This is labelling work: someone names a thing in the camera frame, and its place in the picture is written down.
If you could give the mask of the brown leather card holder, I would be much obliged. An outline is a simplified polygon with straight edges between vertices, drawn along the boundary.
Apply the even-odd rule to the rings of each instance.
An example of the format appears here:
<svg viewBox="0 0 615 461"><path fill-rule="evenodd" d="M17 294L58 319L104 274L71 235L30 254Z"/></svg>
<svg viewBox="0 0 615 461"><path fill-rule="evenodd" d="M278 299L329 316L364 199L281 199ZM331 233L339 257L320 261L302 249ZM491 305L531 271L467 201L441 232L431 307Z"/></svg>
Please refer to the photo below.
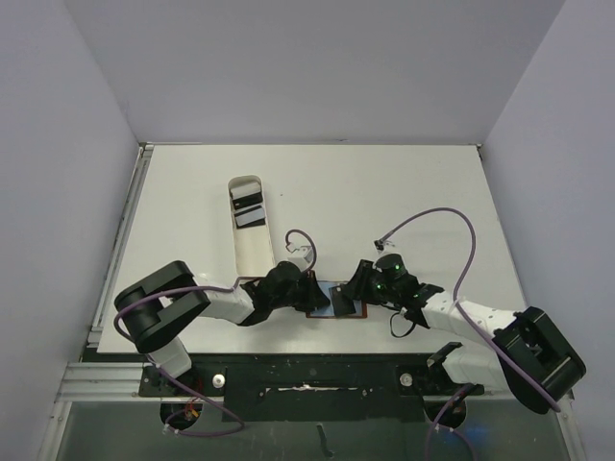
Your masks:
<svg viewBox="0 0 615 461"><path fill-rule="evenodd" d="M331 300L330 289L336 285L342 285L346 283L346 280L326 280L321 279L319 276L316 276L318 280L318 284L320 288L324 291L327 297ZM367 305L362 303L361 301L355 301L355 306L357 308L357 314L355 316L343 317L343 318L335 318L332 312L332 305L318 309L314 312L306 313L305 316L310 320L332 320L332 319L342 319L342 320L362 320L366 319L368 315Z"/></svg>

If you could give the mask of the grey card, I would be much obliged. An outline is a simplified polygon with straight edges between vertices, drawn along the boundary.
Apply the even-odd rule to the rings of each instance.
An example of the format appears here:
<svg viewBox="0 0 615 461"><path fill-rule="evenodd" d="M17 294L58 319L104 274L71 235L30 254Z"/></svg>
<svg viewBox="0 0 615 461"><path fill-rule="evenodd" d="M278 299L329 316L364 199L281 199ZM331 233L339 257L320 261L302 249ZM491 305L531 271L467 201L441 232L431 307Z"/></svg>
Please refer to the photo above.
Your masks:
<svg viewBox="0 0 615 461"><path fill-rule="evenodd" d="M263 206L254 206L240 210L234 215L235 225L238 229L264 226L266 213Z"/></svg>

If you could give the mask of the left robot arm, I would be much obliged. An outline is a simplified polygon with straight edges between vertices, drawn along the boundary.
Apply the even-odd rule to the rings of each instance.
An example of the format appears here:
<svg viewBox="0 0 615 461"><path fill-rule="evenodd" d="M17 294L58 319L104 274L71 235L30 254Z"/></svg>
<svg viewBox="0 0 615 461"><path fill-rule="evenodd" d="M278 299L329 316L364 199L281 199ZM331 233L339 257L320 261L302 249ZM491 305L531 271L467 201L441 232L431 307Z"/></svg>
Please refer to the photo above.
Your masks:
<svg viewBox="0 0 615 461"><path fill-rule="evenodd" d="M222 287L197 284L186 263L176 260L116 296L113 326L160 370L161 383L182 395L194 386L196 372L179 335L195 319L251 327L278 308L311 313L330 303L315 273L289 261L263 277L239 277Z"/></svg>

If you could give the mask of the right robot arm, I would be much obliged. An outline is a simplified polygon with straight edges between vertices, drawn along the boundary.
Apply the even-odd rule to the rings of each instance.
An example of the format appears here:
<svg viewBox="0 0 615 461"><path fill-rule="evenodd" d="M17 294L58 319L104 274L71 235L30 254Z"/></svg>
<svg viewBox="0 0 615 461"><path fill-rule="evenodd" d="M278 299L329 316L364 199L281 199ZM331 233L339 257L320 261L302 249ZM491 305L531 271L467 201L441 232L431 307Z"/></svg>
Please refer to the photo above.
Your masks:
<svg viewBox="0 0 615 461"><path fill-rule="evenodd" d="M543 310L508 311L463 301L410 274L398 254L361 260L341 293L390 307L415 326L458 336L427 362L429 384L441 393L477 384L509 391L527 409L545 414L586 374L578 353Z"/></svg>

